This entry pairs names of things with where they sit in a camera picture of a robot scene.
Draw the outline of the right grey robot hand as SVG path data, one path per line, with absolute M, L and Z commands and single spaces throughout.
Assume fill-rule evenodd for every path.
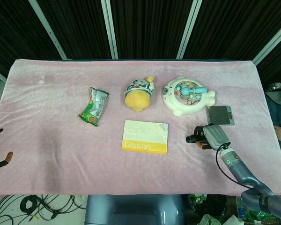
M 203 133 L 207 144 L 204 145 L 202 141 L 196 141 L 196 144 L 203 150 L 221 150 L 222 148 L 229 147 L 231 144 L 225 132 L 219 125 L 209 124 L 206 126 L 197 126 L 194 130 L 194 134 L 201 135 L 201 133 Z

